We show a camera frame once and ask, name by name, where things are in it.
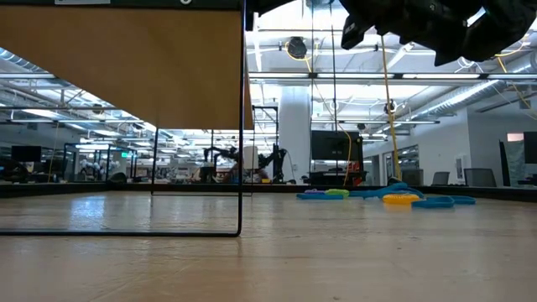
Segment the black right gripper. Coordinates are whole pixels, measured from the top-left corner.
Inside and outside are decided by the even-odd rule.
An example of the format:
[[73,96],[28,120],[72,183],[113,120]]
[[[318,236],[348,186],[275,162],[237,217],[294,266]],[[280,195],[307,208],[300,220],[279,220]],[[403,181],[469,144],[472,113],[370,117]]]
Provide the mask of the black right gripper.
[[435,51],[435,65],[444,65],[462,55],[467,20],[474,7],[457,0],[341,0],[347,17],[341,47],[352,49],[371,28],[383,36],[399,36],[401,44],[415,43]]

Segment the wide grey office chair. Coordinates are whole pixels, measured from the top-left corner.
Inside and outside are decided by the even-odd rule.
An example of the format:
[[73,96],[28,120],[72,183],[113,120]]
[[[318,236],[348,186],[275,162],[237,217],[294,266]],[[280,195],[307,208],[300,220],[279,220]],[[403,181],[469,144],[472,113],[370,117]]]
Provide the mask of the wide grey office chair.
[[466,186],[473,187],[496,187],[497,183],[494,173],[491,169],[486,168],[469,168],[464,169]]

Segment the black large screen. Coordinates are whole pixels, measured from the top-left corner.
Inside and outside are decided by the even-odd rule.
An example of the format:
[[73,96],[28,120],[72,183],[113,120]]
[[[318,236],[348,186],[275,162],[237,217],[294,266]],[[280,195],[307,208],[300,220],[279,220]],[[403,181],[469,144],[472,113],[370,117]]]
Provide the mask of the black large screen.
[[362,137],[359,132],[322,130],[311,132],[313,160],[359,161],[362,157]]

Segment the black screen cart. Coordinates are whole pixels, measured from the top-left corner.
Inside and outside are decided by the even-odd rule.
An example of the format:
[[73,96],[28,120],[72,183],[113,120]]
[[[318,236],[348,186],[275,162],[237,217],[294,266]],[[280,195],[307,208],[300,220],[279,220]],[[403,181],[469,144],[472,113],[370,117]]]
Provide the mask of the black screen cart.
[[310,185],[359,186],[368,172],[358,161],[322,160],[313,161],[311,171],[305,179]]

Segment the white panel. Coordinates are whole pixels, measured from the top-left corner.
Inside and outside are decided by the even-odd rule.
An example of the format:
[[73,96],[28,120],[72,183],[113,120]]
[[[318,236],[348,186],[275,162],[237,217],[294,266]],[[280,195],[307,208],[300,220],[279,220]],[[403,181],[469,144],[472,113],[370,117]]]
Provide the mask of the white panel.
[[258,169],[258,147],[249,145],[243,148],[243,168],[244,169]]

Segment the dark grey box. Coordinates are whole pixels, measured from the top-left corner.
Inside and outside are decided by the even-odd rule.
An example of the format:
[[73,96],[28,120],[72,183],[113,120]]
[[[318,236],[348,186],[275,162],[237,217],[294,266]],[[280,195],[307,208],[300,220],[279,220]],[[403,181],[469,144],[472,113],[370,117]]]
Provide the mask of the dark grey box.
[[402,171],[402,181],[410,186],[422,186],[424,184],[424,170],[404,169]]

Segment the small black monitor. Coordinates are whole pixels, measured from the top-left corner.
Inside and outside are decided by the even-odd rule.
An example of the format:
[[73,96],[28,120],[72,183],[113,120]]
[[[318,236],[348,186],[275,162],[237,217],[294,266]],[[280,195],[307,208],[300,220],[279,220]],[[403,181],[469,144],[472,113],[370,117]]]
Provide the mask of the small black monitor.
[[11,159],[17,162],[39,162],[42,148],[40,146],[16,146],[11,147]]

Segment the black rack frame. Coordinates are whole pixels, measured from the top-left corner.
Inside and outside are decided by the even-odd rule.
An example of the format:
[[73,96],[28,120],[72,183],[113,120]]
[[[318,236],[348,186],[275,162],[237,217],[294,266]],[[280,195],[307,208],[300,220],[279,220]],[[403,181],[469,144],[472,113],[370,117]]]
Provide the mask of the black rack frame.
[[259,169],[272,167],[272,184],[282,181],[279,155],[279,109],[275,106],[255,106],[253,110],[253,146],[258,147]]

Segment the wooden stand with black frame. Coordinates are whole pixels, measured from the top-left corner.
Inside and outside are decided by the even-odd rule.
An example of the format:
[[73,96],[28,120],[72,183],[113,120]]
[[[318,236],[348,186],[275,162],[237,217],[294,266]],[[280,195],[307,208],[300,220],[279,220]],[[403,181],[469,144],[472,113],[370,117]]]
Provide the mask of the wooden stand with black frame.
[[0,47],[157,129],[252,125],[246,0],[0,0]]

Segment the black cell frame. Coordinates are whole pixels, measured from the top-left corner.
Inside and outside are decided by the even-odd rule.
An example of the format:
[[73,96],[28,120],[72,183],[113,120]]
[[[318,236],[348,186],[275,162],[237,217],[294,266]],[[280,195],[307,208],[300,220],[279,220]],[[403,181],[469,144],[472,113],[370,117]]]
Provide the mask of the black cell frame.
[[106,182],[123,173],[137,176],[138,152],[112,142],[65,143],[61,176],[66,182]]

